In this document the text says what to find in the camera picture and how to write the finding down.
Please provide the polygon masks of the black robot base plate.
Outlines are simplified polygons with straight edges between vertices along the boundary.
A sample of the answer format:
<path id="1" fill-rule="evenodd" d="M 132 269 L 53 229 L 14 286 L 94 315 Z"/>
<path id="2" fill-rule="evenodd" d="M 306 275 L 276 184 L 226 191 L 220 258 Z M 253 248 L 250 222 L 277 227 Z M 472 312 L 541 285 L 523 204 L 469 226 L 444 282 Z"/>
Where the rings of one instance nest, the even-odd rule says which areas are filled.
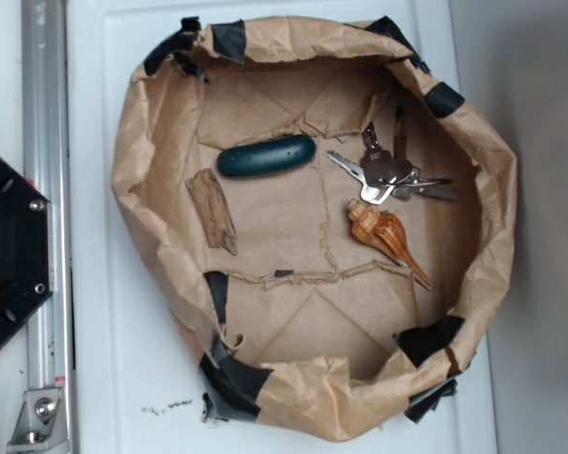
<path id="1" fill-rule="evenodd" d="M 49 208 L 0 157 L 0 350 L 52 294 Z"/>

